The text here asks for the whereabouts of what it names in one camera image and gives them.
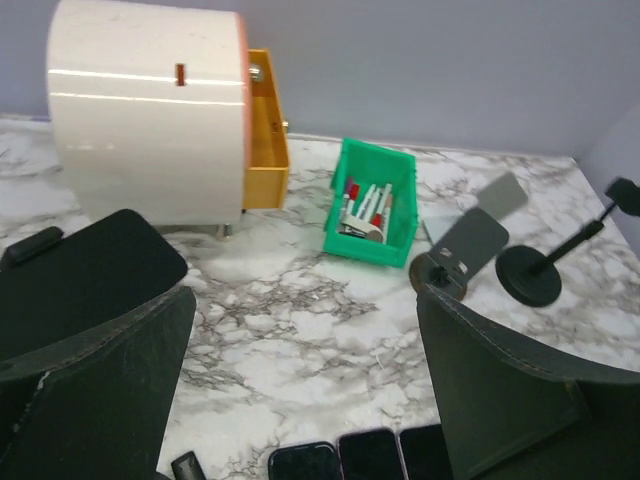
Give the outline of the markers in green bin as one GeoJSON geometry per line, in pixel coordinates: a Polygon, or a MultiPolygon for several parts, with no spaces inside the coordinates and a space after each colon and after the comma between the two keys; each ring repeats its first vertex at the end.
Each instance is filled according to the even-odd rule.
{"type": "Polygon", "coordinates": [[[344,187],[337,232],[356,238],[385,243],[392,204],[392,185],[370,184],[364,190],[352,177],[344,187]]]}

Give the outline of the white round drawer cabinet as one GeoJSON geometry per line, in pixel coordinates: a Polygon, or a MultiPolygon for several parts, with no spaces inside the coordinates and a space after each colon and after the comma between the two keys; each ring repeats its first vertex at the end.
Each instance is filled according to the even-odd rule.
{"type": "Polygon", "coordinates": [[[47,43],[67,184],[99,219],[233,224],[250,158],[247,35],[229,11],[62,1],[47,43]]]}

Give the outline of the brown base phone stand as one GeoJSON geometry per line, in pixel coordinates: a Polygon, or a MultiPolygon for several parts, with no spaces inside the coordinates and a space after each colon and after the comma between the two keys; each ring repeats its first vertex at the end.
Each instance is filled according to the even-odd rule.
{"type": "Polygon", "coordinates": [[[470,280],[508,243],[509,232],[488,213],[471,208],[428,251],[416,256],[409,279],[418,293],[431,286],[462,301],[470,280]]]}

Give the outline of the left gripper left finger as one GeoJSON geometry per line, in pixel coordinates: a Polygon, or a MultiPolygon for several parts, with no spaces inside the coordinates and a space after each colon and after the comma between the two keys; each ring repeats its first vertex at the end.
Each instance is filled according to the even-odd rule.
{"type": "Polygon", "coordinates": [[[2,478],[155,478],[195,309],[176,287],[3,361],[2,478]]]}

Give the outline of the purple edged phone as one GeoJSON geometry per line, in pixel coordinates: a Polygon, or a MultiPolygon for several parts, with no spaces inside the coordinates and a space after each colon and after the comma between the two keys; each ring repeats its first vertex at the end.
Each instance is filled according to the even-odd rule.
{"type": "Polygon", "coordinates": [[[388,428],[354,432],[337,443],[344,480],[404,480],[394,432],[388,428]]]}

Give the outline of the green plastic bin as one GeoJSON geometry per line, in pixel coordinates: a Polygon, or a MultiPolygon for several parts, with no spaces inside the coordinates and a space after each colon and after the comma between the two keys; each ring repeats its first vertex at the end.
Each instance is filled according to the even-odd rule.
{"type": "Polygon", "coordinates": [[[418,227],[415,157],[346,138],[331,189],[323,250],[402,268],[418,227]]]}

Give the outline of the black phone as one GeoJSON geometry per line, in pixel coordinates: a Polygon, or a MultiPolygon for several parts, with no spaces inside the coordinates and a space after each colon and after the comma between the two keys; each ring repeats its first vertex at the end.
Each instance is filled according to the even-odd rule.
{"type": "Polygon", "coordinates": [[[270,480],[336,480],[341,478],[337,453],[326,441],[281,447],[268,459],[270,480]]]}

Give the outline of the orange drawer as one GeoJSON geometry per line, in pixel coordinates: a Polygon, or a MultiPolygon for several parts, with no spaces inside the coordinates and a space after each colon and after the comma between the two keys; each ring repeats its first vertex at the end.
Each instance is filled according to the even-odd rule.
{"type": "Polygon", "coordinates": [[[243,208],[279,209],[288,191],[288,123],[281,110],[269,50],[250,49],[249,62],[262,76],[260,81],[251,80],[251,154],[244,177],[243,208]]]}

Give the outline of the white folding phone stand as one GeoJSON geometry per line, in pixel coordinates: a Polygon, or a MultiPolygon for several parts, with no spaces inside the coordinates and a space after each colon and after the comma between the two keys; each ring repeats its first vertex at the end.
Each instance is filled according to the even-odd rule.
{"type": "MultiPolygon", "coordinates": [[[[494,220],[502,221],[525,206],[528,196],[516,176],[505,173],[496,178],[476,194],[475,206],[481,208],[494,220]]],[[[422,224],[428,240],[435,244],[463,215],[460,207],[431,206],[423,212],[422,224]]]]}

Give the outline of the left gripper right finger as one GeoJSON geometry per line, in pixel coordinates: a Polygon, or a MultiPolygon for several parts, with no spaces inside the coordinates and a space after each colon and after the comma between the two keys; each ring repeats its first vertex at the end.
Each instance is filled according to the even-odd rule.
{"type": "Polygon", "coordinates": [[[424,287],[417,315],[456,479],[636,479],[639,375],[424,287]]]}

